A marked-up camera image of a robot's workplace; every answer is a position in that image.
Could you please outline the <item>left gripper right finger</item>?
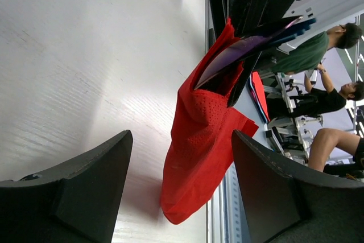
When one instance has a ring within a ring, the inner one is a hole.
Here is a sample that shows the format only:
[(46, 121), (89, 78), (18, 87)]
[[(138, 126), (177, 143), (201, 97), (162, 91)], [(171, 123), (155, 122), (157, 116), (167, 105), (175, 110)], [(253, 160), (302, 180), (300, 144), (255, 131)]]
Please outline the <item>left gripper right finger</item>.
[(231, 136), (252, 242), (362, 242), (363, 183), (315, 171)]

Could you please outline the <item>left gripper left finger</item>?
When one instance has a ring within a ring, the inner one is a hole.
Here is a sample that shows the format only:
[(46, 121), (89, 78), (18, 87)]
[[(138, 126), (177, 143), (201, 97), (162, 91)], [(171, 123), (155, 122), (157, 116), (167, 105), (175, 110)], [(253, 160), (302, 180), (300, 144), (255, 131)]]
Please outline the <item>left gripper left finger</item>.
[(125, 130), (21, 180), (1, 182), (2, 242), (110, 242), (131, 158)]

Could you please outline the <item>iridescent purple spoon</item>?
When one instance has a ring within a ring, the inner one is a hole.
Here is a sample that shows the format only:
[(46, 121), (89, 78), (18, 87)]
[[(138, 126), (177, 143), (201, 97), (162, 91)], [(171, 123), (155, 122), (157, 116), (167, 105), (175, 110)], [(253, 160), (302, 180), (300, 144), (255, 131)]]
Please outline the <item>iridescent purple spoon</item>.
[(276, 22), (265, 23), (254, 28), (250, 33), (227, 46), (208, 62), (207, 67), (203, 69), (201, 76), (194, 85), (194, 90), (200, 88), (227, 66), (247, 56), (248, 53), (252, 53), (258, 47), (267, 44), (302, 19), (302, 15), (296, 15), (279, 19)]

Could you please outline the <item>red paper napkin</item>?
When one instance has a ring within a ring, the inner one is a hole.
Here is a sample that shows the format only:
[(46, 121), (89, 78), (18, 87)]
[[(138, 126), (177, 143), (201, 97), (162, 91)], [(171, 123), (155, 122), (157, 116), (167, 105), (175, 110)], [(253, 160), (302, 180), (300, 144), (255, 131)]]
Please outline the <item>red paper napkin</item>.
[(207, 203), (225, 176), (233, 162), (233, 131), (253, 137), (259, 128), (253, 120), (227, 106), (231, 90), (243, 71), (241, 65), (223, 78), (216, 93), (194, 89), (213, 58), (237, 41), (228, 19), (221, 35), (178, 90), (160, 195), (162, 211), (175, 225)]

